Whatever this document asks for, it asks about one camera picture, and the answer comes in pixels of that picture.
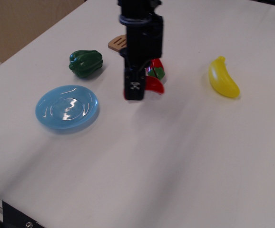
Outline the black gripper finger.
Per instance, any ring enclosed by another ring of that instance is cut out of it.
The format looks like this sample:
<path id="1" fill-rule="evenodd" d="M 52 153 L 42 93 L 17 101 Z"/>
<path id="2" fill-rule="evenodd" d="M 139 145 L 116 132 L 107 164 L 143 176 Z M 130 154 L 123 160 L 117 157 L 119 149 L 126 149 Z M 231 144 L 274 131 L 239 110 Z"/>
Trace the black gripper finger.
<path id="1" fill-rule="evenodd" d="M 124 70 L 124 96 L 129 101 L 140 101 L 144 99 L 146 88 L 145 69 L 135 71 L 130 68 Z"/>

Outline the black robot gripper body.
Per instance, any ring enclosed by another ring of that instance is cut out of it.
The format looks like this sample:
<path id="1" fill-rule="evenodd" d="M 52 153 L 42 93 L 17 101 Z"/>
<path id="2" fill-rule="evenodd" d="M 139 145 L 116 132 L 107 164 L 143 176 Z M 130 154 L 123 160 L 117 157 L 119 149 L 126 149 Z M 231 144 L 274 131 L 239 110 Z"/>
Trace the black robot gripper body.
<path id="1" fill-rule="evenodd" d="M 127 46 L 120 51 L 127 71 L 140 72 L 162 56 L 163 17 L 155 13 L 160 0 L 119 0 L 119 22 L 126 27 Z"/>

